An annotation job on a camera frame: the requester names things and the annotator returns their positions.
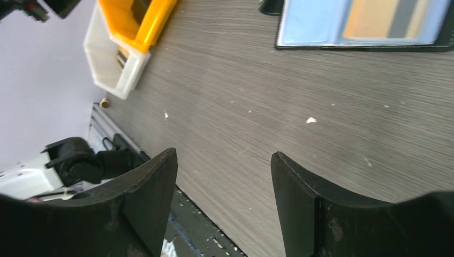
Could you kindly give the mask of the black leather card holder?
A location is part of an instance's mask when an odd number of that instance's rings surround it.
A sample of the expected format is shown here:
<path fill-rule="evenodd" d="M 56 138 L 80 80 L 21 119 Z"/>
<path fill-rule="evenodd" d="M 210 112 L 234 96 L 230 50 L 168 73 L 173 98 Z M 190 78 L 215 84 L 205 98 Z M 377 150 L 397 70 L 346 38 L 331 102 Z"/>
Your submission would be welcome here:
<path fill-rule="evenodd" d="M 278 50 L 446 52 L 453 1 L 261 1 Z"/>

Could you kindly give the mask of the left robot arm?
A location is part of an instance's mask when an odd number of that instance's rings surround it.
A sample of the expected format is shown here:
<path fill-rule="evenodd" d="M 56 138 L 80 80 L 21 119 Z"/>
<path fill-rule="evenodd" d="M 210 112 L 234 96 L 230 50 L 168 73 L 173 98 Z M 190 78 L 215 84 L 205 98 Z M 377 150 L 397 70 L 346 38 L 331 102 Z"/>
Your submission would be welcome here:
<path fill-rule="evenodd" d="M 45 146 L 28 161 L 1 172 L 1 195 L 19 200 L 60 194 L 81 183 L 92 185 L 121 176 L 148 160 L 148 156 L 113 126 L 106 134 L 92 120 L 89 140 L 70 137 Z"/>

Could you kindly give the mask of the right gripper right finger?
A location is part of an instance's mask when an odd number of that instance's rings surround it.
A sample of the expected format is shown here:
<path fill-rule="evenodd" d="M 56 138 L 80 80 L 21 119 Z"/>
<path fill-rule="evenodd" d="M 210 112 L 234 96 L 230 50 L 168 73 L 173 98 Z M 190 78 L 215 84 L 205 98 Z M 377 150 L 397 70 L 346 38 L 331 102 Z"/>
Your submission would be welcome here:
<path fill-rule="evenodd" d="M 282 152 L 271 175 L 287 256 L 453 256 L 453 192 L 398 203 L 316 175 Z"/>

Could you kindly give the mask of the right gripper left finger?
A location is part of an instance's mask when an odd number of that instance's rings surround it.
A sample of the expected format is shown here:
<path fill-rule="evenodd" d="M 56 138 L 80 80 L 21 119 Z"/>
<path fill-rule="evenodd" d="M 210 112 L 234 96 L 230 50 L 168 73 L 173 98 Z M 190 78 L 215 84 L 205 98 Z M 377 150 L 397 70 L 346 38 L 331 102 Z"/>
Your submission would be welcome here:
<path fill-rule="evenodd" d="M 1 256 L 160 256 L 177 170 L 168 148 L 69 200 L 1 196 Z"/>

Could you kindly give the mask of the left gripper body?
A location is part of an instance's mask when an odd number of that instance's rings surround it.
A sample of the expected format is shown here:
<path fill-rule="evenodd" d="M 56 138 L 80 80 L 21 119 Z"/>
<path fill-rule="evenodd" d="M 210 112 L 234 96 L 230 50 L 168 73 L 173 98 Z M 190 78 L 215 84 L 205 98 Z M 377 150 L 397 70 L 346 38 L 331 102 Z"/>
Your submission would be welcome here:
<path fill-rule="evenodd" d="M 65 19 L 80 3 L 80 0 L 44 0 L 48 8 L 59 18 Z M 36 21 L 46 22 L 48 10 L 37 0 L 1 0 L 1 20 L 14 11 L 22 11 Z"/>

